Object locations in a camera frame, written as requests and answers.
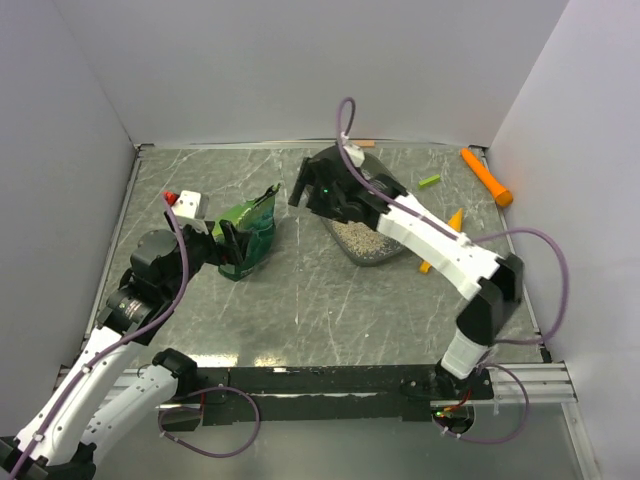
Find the grey litter box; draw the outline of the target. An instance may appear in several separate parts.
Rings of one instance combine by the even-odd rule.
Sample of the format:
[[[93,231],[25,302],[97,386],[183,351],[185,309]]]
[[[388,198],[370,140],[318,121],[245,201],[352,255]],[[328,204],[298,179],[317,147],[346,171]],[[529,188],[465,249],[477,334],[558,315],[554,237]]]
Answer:
[[[339,153],[331,153],[331,150],[332,147],[327,147],[312,156],[329,153],[330,156],[342,160]],[[364,161],[360,169],[363,177],[368,181],[379,174],[385,174],[398,181],[376,154],[364,153]],[[402,244],[369,229],[363,223],[344,224],[324,217],[320,217],[320,221],[345,255],[357,266],[378,266],[402,254],[405,250]]]

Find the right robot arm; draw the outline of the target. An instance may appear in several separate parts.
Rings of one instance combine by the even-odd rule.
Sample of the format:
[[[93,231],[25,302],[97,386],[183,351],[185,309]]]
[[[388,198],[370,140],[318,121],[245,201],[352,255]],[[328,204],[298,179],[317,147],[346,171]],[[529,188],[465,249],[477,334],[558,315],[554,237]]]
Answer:
[[[486,250],[431,215],[394,177],[378,174],[365,187],[332,150],[303,159],[292,206],[308,197],[312,213],[341,223],[359,222],[398,242],[443,275],[466,299],[456,330],[438,363],[441,394],[458,398],[471,374],[523,300],[524,264]]]

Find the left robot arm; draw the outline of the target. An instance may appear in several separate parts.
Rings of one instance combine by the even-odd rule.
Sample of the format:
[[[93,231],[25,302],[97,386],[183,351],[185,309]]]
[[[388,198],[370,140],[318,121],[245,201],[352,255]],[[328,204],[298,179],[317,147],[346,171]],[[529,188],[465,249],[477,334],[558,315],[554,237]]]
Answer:
[[[170,318],[186,286],[205,264],[235,252],[200,222],[146,233],[118,289],[60,386],[15,436],[1,440],[1,467],[12,479],[90,479],[101,458],[147,411],[196,393],[198,367],[174,349],[158,353],[134,384],[106,398],[129,363]]]

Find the green litter bag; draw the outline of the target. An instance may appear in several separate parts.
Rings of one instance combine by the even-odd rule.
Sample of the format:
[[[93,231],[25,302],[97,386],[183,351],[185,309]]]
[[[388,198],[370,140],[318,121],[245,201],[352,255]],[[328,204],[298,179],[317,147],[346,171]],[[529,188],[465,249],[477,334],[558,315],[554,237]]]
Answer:
[[[244,261],[241,264],[217,265],[220,275],[239,281],[266,258],[276,233],[274,211],[280,187],[280,183],[270,185],[259,197],[231,207],[215,220],[211,232],[214,237],[223,236],[221,222],[232,222],[242,233],[245,247]]]

